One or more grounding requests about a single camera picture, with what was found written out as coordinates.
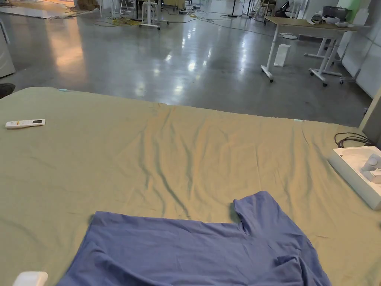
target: t-shirt sleeve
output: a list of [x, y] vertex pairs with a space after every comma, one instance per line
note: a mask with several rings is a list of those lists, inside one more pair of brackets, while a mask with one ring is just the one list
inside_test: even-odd
[[241, 219], [242, 230], [248, 235], [273, 237], [277, 233], [290, 231], [296, 235], [304, 235], [266, 191], [240, 200], [235, 199], [234, 209]]

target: polished floor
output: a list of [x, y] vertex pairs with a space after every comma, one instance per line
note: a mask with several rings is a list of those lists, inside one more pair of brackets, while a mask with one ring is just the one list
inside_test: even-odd
[[303, 54], [316, 52], [318, 43], [280, 38], [279, 43], [292, 46], [289, 65], [272, 68], [271, 84], [260, 65], [267, 62], [275, 27], [240, 17], [227, 20], [219, 13], [231, 11], [231, 0], [202, 3], [201, 11], [209, 12], [198, 12], [202, 19], [164, 11], [163, 18], [171, 22], [189, 22], [171, 23], [160, 31], [102, 27], [99, 13], [55, 20], [1, 14], [17, 72], [0, 82], [12, 82], [16, 90], [56, 87], [359, 125], [371, 99], [355, 84], [340, 85], [337, 77], [329, 77], [324, 88], [310, 76], [308, 68], [320, 62]]

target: white remote control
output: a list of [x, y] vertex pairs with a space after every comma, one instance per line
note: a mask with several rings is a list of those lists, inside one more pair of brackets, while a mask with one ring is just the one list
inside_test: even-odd
[[30, 126], [45, 125], [45, 119], [9, 121], [5, 124], [7, 129], [18, 129]]

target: bed sheet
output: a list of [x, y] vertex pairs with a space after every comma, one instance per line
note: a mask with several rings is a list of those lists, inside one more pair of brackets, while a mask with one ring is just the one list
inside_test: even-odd
[[55, 285], [96, 211], [232, 222], [231, 202], [268, 191], [311, 240], [333, 285], [381, 283], [381, 213], [330, 166], [352, 127], [169, 106], [54, 88], [0, 100], [4, 285], [46, 271]]

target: white tray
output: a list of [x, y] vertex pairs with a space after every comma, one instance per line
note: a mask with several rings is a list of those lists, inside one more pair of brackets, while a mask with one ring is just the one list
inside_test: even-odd
[[361, 173], [369, 156], [381, 151], [375, 146], [333, 149], [328, 161], [374, 210], [381, 209], [381, 184], [370, 182]]

